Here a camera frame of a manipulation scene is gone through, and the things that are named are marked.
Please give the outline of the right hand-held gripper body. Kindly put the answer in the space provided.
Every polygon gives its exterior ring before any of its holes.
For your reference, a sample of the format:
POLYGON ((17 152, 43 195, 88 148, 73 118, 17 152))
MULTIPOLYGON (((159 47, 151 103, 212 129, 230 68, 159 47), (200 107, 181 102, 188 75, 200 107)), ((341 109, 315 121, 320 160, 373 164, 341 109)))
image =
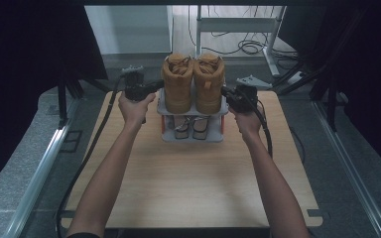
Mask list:
POLYGON ((258 89, 270 89, 271 83, 256 78, 253 75, 236 79, 237 84, 232 88, 237 96, 236 101, 227 101, 230 108, 238 113, 251 112, 257 108, 258 89))

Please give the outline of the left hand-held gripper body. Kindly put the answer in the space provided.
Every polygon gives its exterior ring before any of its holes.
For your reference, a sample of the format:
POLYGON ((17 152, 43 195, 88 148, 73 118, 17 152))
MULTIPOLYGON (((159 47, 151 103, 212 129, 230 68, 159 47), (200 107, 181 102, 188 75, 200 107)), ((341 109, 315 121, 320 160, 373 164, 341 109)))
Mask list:
POLYGON ((132 65, 122 69, 122 75, 125 78, 124 93, 129 100, 142 101, 149 95, 144 93, 144 87, 147 84, 144 83, 143 69, 142 66, 132 65))

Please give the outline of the tan suede boot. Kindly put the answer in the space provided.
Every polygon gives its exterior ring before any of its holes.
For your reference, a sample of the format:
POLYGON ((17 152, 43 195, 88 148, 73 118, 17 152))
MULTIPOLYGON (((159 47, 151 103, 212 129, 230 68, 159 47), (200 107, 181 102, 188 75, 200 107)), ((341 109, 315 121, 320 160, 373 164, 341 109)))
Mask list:
POLYGON ((191 82, 193 59, 182 54, 171 54, 163 62, 161 76, 164 81, 167 110, 183 114, 191 108, 191 82))
POLYGON ((215 114, 221 107, 221 87, 224 84, 224 61, 213 54, 202 54, 194 61, 193 79, 196 87, 196 110, 215 114))

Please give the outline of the grey two-tier shoe rack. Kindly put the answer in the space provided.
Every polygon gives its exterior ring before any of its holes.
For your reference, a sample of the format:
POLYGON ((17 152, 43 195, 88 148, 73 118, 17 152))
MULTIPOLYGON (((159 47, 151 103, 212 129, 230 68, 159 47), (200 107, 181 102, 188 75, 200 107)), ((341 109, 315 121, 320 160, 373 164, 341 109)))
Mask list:
MULTIPOLYGON (((189 117, 203 117, 203 114, 196 110, 195 89, 191 89, 191 107, 185 116, 189 117)), ((159 99, 157 105, 157 112, 162 116, 162 139, 165 142, 178 142, 178 143, 196 143, 198 139, 193 136, 192 122, 189 124, 188 136, 184 139, 177 139, 175 135, 174 114, 169 112, 166 107, 165 90, 161 89, 159 92, 159 99)), ((225 97, 221 97, 221 107, 216 114, 211 114, 207 120, 206 138, 202 140, 203 143, 219 143, 223 141, 224 119, 228 113, 228 105, 225 97)))

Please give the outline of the black rhinestone strap sandal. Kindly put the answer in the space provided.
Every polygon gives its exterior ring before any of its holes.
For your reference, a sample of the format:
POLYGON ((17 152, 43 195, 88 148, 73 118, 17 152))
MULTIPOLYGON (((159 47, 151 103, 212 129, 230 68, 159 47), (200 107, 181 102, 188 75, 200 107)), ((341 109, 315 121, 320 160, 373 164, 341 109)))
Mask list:
POLYGON ((184 115, 174 117, 175 138, 186 139, 189 136, 190 119, 184 115))
POLYGON ((208 117, 196 117, 193 121, 192 137, 197 140, 205 140, 207 137, 208 117))

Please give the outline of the person's left hand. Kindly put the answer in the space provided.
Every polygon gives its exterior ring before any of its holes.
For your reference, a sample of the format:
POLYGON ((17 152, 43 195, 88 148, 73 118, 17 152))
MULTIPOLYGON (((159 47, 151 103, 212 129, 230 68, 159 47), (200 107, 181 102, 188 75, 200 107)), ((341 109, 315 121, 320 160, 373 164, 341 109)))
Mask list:
POLYGON ((122 92, 118 99, 118 106, 123 116, 125 125, 128 128, 140 129, 146 118, 148 106, 156 98, 155 93, 150 93, 142 101, 132 101, 126 97, 126 93, 122 92))

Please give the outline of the person's right hand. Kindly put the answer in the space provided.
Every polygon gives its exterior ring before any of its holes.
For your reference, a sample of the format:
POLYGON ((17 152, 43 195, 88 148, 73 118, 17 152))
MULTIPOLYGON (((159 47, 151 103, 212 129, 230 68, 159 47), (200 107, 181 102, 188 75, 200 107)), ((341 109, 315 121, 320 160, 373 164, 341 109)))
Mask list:
POLYGON ((229 111, 234 115, 234 120, 244 141, 260 139, 261 122, 254 112, 238 113, 232 108, 229 111))

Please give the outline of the white power strip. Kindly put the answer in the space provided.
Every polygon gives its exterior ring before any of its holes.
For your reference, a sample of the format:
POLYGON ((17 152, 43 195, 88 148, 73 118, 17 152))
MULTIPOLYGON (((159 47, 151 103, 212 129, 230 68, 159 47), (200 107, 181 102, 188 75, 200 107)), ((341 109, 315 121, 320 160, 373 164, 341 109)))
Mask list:
POLYGON ((296 82, 298 82, 299 80, 301 80, 303 77, 305 76, 305 74, 301 71, 298 71, 297 73, 295 73, 289 80, 288 80, 288 83, 289 84, 294 84, 296 82))

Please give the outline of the white panel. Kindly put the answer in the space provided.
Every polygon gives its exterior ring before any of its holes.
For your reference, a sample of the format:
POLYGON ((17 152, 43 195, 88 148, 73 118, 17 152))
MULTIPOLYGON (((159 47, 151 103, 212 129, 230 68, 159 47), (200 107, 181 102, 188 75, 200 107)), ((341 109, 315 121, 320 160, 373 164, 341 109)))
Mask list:
POLYGON ((86 6, 85 12, 103 55, 172 50, 171 5, 86 6))

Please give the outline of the black metal stand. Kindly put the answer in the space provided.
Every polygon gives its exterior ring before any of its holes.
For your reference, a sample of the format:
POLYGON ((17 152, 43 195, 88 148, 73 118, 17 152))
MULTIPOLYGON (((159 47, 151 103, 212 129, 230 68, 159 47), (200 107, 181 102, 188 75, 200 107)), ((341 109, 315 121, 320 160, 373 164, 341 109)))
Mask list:
POLYGON ((290 84, 290 78, 305 68, 305 66, 306 64, 304 62, 298 61, 284 74, 275 78, 272 83, 272 89, 279 95, 287 95, 313 81, 314 85, 310 91, 310 99, 312 101, 319 101, 327 95, 327 101, 325 102, 325 121, 332 131, 336 131, 335 110, 339 102, 337 101, 336 78, 333 75, 334 65, 331 62, 326 62, 318 69, 308 70, 298 81, 290 84))
POLYGON ((108 79, 106 68, 104 66, 99 66, 95 69, 90 69, 89 71, 81 71, 79 69, 68 67, 62 69, 58 79, 60 129, 66 126, 70 119, 70 116, 68 115, 66 95, 69 94, 74 100, 81 99, 84 96, 84 89, 80 84, 81 80, 103 92, 108 92, 109 88, 100 82, 100 80, 103 79, 108 79))

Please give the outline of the dark curtain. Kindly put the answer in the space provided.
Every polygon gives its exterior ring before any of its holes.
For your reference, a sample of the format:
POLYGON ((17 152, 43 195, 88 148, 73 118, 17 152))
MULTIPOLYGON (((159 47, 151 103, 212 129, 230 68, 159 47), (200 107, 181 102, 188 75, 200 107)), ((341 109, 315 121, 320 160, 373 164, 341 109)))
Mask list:
POLYGON ((381 157, 381 0, 315 0, 324 10, 315 51, 308 62, 334 65, 344 112, 381 157))
POLYGON ((42 93, 61 81, 105 79, 85 8, 60 0, 0 0, 0 172, 42 93))

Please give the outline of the white desk frame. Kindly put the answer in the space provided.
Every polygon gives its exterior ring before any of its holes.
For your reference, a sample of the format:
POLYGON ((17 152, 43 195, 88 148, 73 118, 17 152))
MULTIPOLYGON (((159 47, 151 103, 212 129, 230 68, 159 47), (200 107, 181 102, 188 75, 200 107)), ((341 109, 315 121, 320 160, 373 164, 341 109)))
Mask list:
MULTIPOLYGON (((273 14, 276 7, 271 7, 273 14)), ((201 45, 202 33, 254 33, 264 36, 262 44, 262 54, 267 66, 274 77, 280 75, 277 64, 273 59, 273 47, 275 45, 279 29, 286 11, 285 6, 281 6, 278 15, 271 17, 246 17, 246 18, 204 18, 201 16, 201 6, 197 6, 196 31, 195 31, 195 55, 198 57, 203 46, 201 45)))

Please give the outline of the metal rail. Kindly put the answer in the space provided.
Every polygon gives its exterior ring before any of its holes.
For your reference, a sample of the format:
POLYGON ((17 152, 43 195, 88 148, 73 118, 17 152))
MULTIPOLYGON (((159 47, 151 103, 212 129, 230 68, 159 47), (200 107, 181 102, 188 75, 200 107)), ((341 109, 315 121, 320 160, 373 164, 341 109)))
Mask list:
POLYGON ((75 99, 68 107, 65 123, 52 136, 2 238, 20 237, 72 124, 79 102, 79 99, 75 99))
POLYGON ((326 120, 325 110, 323 106, 314 101, 312 106, 316 112, 316 115, 319 119, 321 126, 323 127, 331 146, 336 152, 338 160, 341 163, 341 166, 355 191, 375 233, 378 238, 381 238, 381 209, 377 205, 377 202, 371 195, 370 191, 366 187, 363 179, 361 178, 358 170, 356 169, 354 163, 351 160, 351 157, 347 153, 343 143, 341 142, 338 134, 332 130, 326 120))

